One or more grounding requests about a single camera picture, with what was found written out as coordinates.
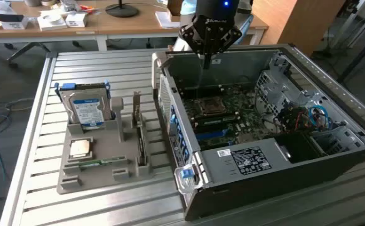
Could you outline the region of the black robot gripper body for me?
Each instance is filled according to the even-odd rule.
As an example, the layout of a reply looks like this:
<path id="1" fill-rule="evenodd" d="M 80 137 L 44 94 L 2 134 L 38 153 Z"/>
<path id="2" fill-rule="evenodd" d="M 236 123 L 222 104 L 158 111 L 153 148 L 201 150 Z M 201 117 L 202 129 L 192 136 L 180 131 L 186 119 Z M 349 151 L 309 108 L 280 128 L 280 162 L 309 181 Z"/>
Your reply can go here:
<path id="1" fill-rule="evenodd" d="M 204 40 L 205 52 L 208 53 L 208 32 L 212 28 L 232 27 L 236 16 L 234 0 L 198 0 L 193 24 L 200 37 Z"/>

